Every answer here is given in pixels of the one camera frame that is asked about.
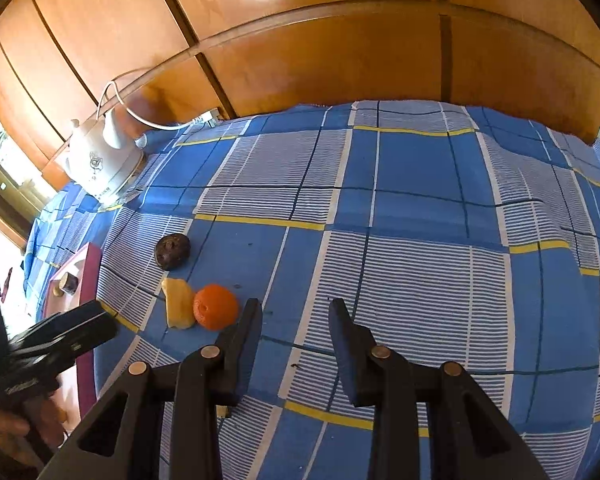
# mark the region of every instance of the peeled potato piece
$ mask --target peeled potato piece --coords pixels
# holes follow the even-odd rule
[[[195,292],[189,283],[177,278],[164,278],[162,291],[167,303],[167,325],[170,328],[189,328],[196,322],[193,316]]]

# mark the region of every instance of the tangerine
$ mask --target tangerine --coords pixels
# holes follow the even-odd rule
[[[238,300],[222,285],[211,283],[193,299],[193,315],[207,330],[222,330],[238,319]]]

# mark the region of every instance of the pink box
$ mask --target pink box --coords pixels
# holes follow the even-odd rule
[[[49,317],[58,312],[67,312],[96,297],[100,258],[102,252],[97,245],[87,243],[58,269],[49,281],[46,291],[43,316]],[[78,277],[78,288],[75,294],[64,294],[57,297],[54,287],[65,272]],[[96,387],[93,375],[93,352],[87,352],[76,359],[75,366],[64,371],[61,376],[60,389],[54,394],[56,403],[66,410],[65,429],[71,432],[80,419],[96,402]]]

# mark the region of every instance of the metal rivet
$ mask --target metal rivet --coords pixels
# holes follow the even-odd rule
[[[452,377],[458,377],[458,375],[462,373],[462,367],[454,361],[449,361],[448,363],[445,363],[442,369],[445,371],[445,374],[450,375]]]
[[[216,345],[207,345],[200,351],[200,355],[205,359],[213,359],[220,355],[220,349]]]
[[[131,363],[129,366],[129,373],[131,375],[142,375],[146,372],[146,363],[142,361],[136,361]]]
[[[386,346],[374,346],[371,349],[371,355],[378,359],[387,359],[389,355],[391,355],[391,350],[389,350]]]

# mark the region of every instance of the kettle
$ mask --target kettle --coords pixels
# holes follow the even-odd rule
[[[116,128],[113,110],[107,111],[104,119],[71,122],[74,131],[58,163],[98,202],[110,205],[138,176],[144,154]]]

